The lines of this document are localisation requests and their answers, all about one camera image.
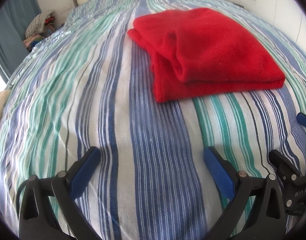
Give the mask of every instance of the metal screw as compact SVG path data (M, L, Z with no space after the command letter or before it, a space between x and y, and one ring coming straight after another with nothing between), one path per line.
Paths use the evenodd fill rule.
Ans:
M35 178L36 178L36 175L31 175L31 176L29 177L29 180L30 180L30 181L33 181Z
M65 175L66 175L66 171L60 171L60 172L57 174L57 176L58 176L59 178L63 178L63 177L65 177Z
M275 180L276 177L274 176L274 174L270 174L270 175L269 175L269 179L270 179L270 180Z
M238 172L238 175L239 175L240 177L246 177L246 176L247 176L247 173L246 173L245 171L239 171L239 172Z
M286 202L286 206L287 206L287 207L290 207L291 205L292 205L292 200L289 199L289 200Z

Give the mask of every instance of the blue curtain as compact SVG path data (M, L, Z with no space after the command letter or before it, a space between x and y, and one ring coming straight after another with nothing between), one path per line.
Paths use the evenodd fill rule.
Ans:
M37 0L8 0L0 10L0 75L5 83L29 54L22 41L39 13Z

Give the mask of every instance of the striped bedsheet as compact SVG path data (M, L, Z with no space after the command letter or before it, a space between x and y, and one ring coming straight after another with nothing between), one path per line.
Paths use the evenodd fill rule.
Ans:
M218 10L253 33L284 71L283 88L157 104L148 54L126 31L136 17L197 7ZM15 232L20 183L67 170L90 146L100 148L101 163L76 203L103 239L202 239L226 204L203 162L209 145L251 176L274 173L272 149L306 173L306 129L296 122L299 111L306 114L306 55L224 0L90 0L34 48L8 87L0 208Z

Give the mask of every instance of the red towel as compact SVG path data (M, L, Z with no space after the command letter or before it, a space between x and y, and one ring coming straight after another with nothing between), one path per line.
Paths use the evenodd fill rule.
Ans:
M208 8L136 18L128 35L151 57L157 102L276 89L285 76L258 40Z

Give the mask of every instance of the blue gripper pad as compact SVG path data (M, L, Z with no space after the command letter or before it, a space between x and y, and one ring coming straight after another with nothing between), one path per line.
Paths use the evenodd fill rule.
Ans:
M221 195L232 201L235 196L234 182L217 159L216 154L218 153L213 153L213 151L215 151L215 149L212 147L208 147L204 150L204 162L221 192Z
M101 152L98 148L94 148L87 160L83 163L76 175L71 181L70 197L75 200L82 196L87 184L100 163Z
M296 116L297 122L306 128L306 114L298 113Z

